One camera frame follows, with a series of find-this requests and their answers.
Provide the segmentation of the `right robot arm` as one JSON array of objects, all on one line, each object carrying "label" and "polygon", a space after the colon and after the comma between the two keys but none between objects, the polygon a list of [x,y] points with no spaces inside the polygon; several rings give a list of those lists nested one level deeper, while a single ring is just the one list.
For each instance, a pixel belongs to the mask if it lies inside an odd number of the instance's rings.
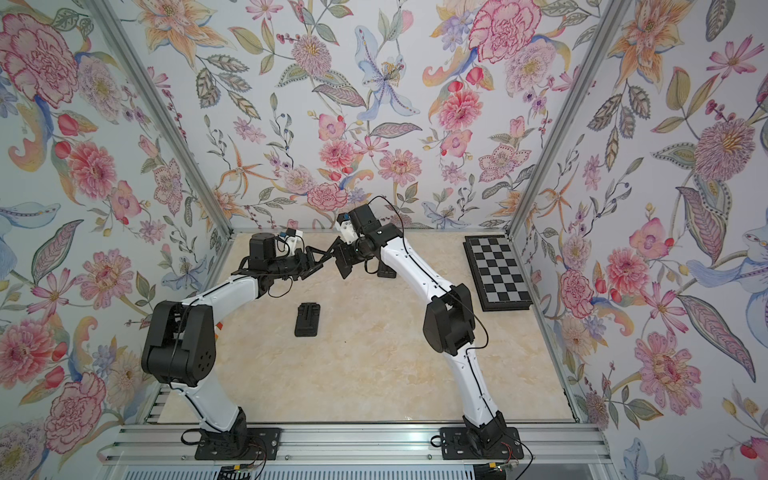
[{"label": "right robot arm", "polygon": [[440,276],[417,254],[394,224],[383,224],[369,205],[337,216],[341,252],[337,266],[347,277],[354,265],[373,258],[393,270],[425,305],[422,332],[426,342],[448,364],[462,402],[462,420],[469,447],[484,458],[503,447],[513,455],[515,439],[503,413],[488,390],[477,359],[476,316],[472,296],[464,284]]}]

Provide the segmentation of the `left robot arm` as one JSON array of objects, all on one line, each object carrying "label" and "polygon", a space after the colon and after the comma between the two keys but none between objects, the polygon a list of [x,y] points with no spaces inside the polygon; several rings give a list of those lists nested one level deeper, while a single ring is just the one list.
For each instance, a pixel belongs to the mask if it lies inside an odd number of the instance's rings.
[{"label": "left robot arm", "polygon": [[306,245],[293,230],[257,233],[226,281],[185,300],[156,305],[141,368],[187,401],[199,421],[202,444],[237,451],[249,445],[245,413],[214,372],[218,322],[267,295],[277,280],[305,279],[332,257],[330,249]]}]

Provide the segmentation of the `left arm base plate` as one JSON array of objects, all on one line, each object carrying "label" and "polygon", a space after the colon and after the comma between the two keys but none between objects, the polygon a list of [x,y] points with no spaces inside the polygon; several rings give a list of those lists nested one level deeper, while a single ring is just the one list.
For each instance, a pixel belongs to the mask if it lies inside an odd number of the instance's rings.
[{"label": "left arm base plate", "polygon": [[247,427],[245,432],[234,433],[202,430],[194,458],[219,462],[275,460],[282,433],[280,428]]}]

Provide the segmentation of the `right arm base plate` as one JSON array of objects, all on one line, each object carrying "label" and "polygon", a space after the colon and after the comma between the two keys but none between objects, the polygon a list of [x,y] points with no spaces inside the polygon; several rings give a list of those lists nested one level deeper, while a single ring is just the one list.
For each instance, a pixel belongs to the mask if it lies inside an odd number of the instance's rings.
[{"label": "right arm base plate", "polygon": [[439,444],[444,460],[522,460],[525,457],[518,430],[507,427],[488,433],[468,427],[439,429]]}]

